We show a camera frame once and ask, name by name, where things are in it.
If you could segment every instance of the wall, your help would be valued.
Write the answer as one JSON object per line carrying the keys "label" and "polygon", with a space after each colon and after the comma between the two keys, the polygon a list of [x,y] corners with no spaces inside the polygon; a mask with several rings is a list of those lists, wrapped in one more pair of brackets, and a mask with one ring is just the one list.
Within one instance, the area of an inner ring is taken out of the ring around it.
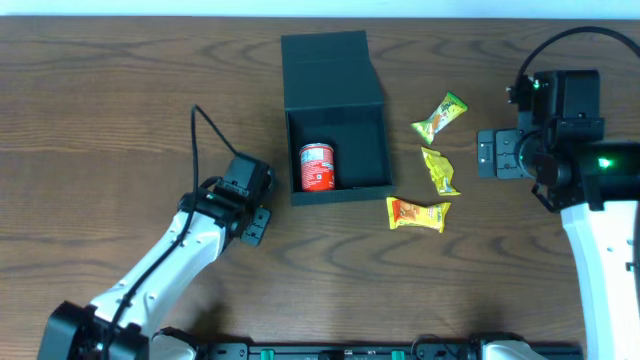
{"label": "wall", "polygon": [[640,19],[640,0],[0,0],[0,14]]}

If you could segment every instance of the green connector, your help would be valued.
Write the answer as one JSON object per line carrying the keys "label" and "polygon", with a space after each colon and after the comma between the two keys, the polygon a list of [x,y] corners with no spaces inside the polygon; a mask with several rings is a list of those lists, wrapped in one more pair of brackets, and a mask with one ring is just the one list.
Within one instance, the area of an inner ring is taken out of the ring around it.
{"label": "green connector", "polygon": [[260,360],[273,360],[275,359],[275,357],[276,357],[276,352],[273,350],[260,351]]}
{"label": "green connector", "polygon": [[404,360],[404,351],[398,351],[398,350],[392,351],[391,360]]}

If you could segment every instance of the table surface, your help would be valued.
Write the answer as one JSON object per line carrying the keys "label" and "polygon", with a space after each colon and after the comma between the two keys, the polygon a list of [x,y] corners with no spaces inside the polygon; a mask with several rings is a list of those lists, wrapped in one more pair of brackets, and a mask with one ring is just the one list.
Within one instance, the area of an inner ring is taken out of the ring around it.
{"label": "table surface", "polygon": [[[239,150],[272,164],[281,186],[262,245],[233,243],[168,325],[201,340],[410,342],[507,330],[584,344],[560,217],[528,181],[479,179],[475,149],[478,130],[514,126],[504,89],[529,52],[584,24],[640,40],[637,22],[0,19],[0,357],[33,358],[63,300],[87,304],[164,233],[191,186],[193,103]],[[290,206],[280,35],[358,29],[386,94],[396,194],[450,200],[443,234],[389,230],[382,200]],[[576,68],[601,72],[607,136],[640,140],[632,53],[578,35],[532,66]],[[410,123],[448,90],[469,111],[433,144],[462,193],[443,199]],[[231,155],[200,128],[200,173],[223,174]]]}

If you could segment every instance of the orange snack packet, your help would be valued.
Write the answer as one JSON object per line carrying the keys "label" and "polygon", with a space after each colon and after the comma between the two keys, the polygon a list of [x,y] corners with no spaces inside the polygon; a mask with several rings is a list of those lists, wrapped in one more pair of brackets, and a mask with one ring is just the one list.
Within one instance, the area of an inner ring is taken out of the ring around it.
{"label": "orange snack packet", "polygon": [[444,216],[450,206],[451,203],[446,202],[424,207],[388,197],[389,228],[396,229],[398,226],[409,225],[428,227],[443,232]]}

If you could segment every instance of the candy wrapper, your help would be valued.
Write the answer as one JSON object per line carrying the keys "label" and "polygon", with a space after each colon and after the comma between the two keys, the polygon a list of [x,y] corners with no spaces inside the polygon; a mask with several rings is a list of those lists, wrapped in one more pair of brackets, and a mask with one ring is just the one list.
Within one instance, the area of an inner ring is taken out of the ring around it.
{"label": "candy wrapper", "polygon": [[453,166],[451,166],[449,160],[439,152],[425,147],[422,148],[422,156],[424,156],[424,162],[427,164],[429,172],[431,173],[431,180],[436,184],[438,194],[443,196],[460,195],[460,193],[451,186]]}
{"label": "candy wrapper", "polygon": [[387,198],[387,211],[389,212],[389,228],[398,226],[422,226],[444,231],[444,216],[447,214],[451,203],[442,203],[432,206],[418,206],[394,197]]}
{"label": "candy wrapper", "polygon": [[436,133],[465,111],[467,111],[467,105],[457,96],[448,92],[440,106],[427,120],[413,123],[411,126],[416,129],[427,144],[431,145]]}

